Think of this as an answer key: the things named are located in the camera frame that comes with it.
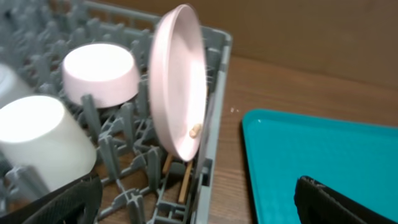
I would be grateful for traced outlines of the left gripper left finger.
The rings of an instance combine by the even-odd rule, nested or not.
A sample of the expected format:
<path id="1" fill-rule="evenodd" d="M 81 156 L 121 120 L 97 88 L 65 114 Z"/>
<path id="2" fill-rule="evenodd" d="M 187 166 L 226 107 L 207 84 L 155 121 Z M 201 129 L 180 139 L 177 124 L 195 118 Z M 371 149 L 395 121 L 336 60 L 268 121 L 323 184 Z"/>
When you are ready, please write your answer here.
<path id="1" fill-rule="evenodd" d="M 1 224 L 93 223 L 101 206 L 98 174 L 87 174 L 1 217 Z"/>

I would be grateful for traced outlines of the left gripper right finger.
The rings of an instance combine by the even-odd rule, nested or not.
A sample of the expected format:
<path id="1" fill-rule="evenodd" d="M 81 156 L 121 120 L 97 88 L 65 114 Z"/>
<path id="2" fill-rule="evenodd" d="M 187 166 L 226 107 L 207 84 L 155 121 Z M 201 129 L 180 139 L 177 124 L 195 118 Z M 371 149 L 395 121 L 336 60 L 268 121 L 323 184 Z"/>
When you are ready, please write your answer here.
<path id="1" fill-rule="evenodd" d="M 309 176 L 297 180 L 294 202 L 302 224 L 397 224 Z"/>

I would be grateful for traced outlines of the white cup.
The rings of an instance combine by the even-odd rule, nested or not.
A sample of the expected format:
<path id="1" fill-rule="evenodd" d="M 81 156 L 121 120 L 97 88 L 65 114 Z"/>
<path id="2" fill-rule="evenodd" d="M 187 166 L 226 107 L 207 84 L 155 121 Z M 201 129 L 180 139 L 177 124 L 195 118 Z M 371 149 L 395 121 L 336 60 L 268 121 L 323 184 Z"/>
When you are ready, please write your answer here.
<path id="1" fill-rule="evenodd" d="M 97 158 L 65 105 L 45 95 L 1 108 L 1 152 L 13 165 L 33 167 L 50 191 L 90 173 Z"/>

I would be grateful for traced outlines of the wooden chopstick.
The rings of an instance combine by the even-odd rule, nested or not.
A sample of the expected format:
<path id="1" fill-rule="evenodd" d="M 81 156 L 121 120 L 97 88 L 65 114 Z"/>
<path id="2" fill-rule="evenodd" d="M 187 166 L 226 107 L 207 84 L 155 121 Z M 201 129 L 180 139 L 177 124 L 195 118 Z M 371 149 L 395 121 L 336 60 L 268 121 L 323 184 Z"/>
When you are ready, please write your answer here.
<path id="1" fill-rule="evenodd" d="M 199 132 L 201 131 L 201 125 L 200 124 L 195 124 L 193 128 L 189 131 L 189 136 L 191 139 L 196 139 L 199 135 Z M 165 160 L 164 167 L 162 169 L 162 173 L 166 174 L 171 166 L 171 163 L 173 161 L 173 155 L 171 153 L 168 153 L 167 158 Z"/>
<path id="2" fill-rule="evenodd" d="M 180 188 L 180 193 L 178 196 L 179 204 L 185 204 L 185 202 L 186 202 L 188 185 L 189 185 L 189 181 L 190 181 L 190 173 L 191 173 L 192 167 L 193 167 L 193 161 L 189 161 L 187 163 L 187 166 L 185 169 L 184 177 L 183 177 L 181 188 Z"/>

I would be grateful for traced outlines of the grey bowl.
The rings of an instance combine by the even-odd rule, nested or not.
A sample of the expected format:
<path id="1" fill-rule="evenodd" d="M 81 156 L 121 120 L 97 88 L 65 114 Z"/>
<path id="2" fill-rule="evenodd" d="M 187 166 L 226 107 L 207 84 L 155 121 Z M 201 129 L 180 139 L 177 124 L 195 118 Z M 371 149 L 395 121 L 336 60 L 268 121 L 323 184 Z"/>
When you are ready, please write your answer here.
<path id="1" fill-rule="evenodd" d="M 8 65 L 1 63 L 1 108 L 29 95 L 33 89 Z"/>

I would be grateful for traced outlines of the small pink-white bowl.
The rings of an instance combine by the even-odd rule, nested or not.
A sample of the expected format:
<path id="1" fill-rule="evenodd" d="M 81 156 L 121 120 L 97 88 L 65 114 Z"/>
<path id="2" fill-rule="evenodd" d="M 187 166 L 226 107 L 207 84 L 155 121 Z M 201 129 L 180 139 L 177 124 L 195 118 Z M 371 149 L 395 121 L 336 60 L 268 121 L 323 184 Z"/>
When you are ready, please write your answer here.
<path id="1" fill-rule="evenodd" d="M 81 105 L 91 95 L 97 108 L 109 108 L 134 98 L 140 73 L 130 51 L 116 44 L 81 45 L 62 62 L 63 89 L 68 99 Z"/>

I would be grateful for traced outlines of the large white plate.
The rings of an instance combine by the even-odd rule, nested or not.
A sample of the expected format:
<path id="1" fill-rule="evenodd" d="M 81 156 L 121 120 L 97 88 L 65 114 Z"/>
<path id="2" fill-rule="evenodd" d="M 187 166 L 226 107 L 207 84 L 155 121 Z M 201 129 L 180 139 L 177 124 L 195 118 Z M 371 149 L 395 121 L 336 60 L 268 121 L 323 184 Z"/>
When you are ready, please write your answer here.
<path id="1" fill-rule="evenodd" d="M 149 58 L 149 99 L 156 134 L 168 153 L 190 161 L 198 151 L 206 110 L 206 56 L 198 16 L 189 4 L 159 22 Z M 201 125 L 196 139 L 189 131 Z"/>

